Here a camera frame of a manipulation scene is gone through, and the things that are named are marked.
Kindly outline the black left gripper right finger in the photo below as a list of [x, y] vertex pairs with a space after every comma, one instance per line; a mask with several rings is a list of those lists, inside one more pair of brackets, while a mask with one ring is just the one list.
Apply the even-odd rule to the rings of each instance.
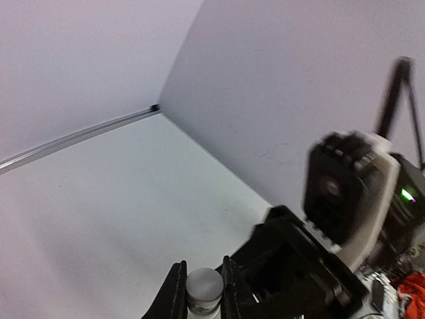
[[256, 317], [256, 306], [250, 287], [240, 267], [225, 256], [222, 263], [224, 290], [220, 301], [221, 318], [249, 319]]

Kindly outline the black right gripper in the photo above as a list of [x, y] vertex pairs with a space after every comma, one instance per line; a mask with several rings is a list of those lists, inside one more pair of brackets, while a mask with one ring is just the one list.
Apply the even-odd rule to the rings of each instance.
[[286, 206], [272, 207], [229, 256], [252, 291], [255, 318], [350, 318], [367, 288]]

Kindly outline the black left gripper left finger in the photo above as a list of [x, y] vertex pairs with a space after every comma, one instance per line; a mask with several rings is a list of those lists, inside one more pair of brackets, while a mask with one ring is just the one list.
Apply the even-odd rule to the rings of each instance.
[[174, 263], [142, 319], [187, 318], [187, 262]]

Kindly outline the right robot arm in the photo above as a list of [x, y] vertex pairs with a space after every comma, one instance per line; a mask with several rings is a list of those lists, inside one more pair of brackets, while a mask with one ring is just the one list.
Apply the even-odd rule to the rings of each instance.
[[[249, 240], [220, 266], [223, 318], [348, 318], [368, 290], [363, 266], [390, 268], [422, 234], [424, 176], [399, 154], [395, 185], [376, 152], [312, 149], [303, 208], [269, 210]], [[307, 224], [339, 246], [328, 251]]]

